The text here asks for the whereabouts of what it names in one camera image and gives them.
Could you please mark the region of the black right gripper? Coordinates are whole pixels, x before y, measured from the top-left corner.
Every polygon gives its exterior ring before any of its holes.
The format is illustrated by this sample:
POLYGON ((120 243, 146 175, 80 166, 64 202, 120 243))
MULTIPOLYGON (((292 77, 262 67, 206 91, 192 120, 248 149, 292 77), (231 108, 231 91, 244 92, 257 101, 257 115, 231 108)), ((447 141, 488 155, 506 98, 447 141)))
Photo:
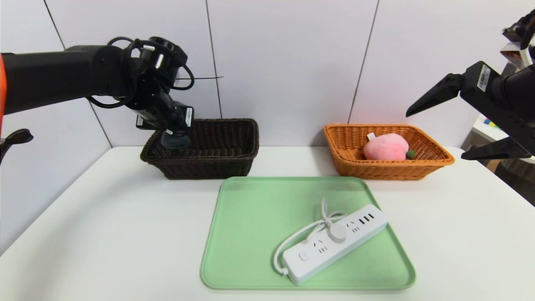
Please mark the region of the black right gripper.
POLYGON ((534 68, 503 77, 479 61, 462 74, 447 74, 406 111, 410 117, 460 97, 508 137, 464 152, 464 160, 530 158, 535 154, 534 68))

